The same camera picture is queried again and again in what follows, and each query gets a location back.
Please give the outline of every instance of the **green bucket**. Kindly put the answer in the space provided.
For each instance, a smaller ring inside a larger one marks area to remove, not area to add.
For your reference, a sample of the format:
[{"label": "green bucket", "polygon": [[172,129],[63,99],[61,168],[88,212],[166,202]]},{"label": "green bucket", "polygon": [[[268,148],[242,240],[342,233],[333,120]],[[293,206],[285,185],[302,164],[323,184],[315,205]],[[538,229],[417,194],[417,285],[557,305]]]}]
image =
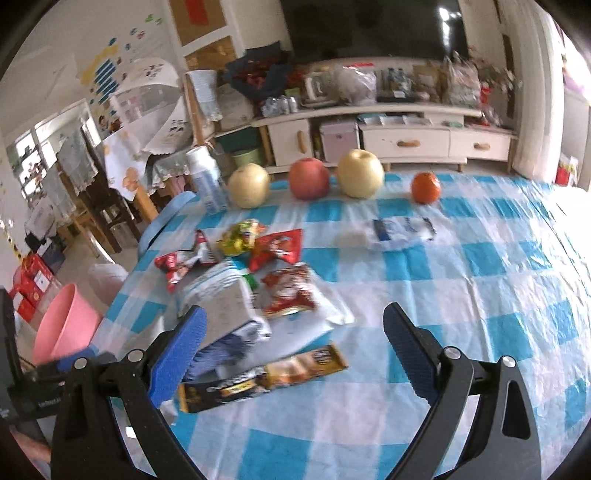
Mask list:
[{"label": "green bucket", "polygon": [[261,166],[264,165],[261,147],[249,148],[247,150],[238,150],[237,152],[233,152],[232,156],[234,157],[236,168],[248,165],[249,163],[256,163]]}]

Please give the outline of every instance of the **curtain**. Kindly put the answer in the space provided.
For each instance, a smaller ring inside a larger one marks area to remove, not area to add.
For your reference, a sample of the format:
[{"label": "curtain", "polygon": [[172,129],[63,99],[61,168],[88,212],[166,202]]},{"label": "curtain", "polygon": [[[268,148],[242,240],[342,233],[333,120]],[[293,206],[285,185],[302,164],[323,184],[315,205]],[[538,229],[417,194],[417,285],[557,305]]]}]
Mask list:
[{"label": "curtain", "polygon": [[57,159],[72,182],[76,195],[86,190],[99,172],[86,148],[86,140],[81,128],[66,138],[57,154]]},{"label": "curtain", "polygon": [[43,190],[47,192],[47,196],[53,202],[62,219],[70,218],[70,215],[76,211],[76,205],[72,202],[66,187],[61,181],[60,172],[57,164],[53,164],[47,175],[41,181]]},{"label": "curtain", "polygon": [[513,167],[531,180],[553,182],[562,143],[564,85],[560,36],[534,0],[501,0],[515,56],[519,142]]}]

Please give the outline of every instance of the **pink bucket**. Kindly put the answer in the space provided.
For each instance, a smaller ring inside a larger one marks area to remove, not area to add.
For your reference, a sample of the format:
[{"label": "pink bucket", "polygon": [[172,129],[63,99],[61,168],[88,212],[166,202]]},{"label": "pink bucket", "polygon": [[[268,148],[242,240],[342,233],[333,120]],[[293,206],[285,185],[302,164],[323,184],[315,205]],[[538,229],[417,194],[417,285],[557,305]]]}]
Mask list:
[{"label": "pink bucket", "polygon": [[44,364],[86,348],[101,320],[76,285],[66,285],[51,301],[41,320],[33,347],[33,363]]}]

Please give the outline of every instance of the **pink box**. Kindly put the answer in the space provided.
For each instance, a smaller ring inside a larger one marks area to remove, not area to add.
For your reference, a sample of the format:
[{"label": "pink box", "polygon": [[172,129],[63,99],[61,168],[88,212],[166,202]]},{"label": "pink box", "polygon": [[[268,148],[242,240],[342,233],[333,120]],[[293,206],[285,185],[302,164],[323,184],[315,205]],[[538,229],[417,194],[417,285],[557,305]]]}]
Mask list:
[{"label": "pink box", "polygon": [[320,126],[326,163],[338,163],[354,148],[359,148],[359,127],[355,120],[326,122]]}]

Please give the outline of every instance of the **orange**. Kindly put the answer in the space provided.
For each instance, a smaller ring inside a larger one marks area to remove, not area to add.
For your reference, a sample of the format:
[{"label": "orange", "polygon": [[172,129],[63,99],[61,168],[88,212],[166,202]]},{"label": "orange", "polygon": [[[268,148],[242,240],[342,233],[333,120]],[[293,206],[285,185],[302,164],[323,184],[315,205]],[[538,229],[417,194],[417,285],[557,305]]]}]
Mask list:
[{"label": "orange", "polygon": [[441,195],[441,184],[434,173],[417,173],[410,187],[413,199],[417,203],[433,203]]}]

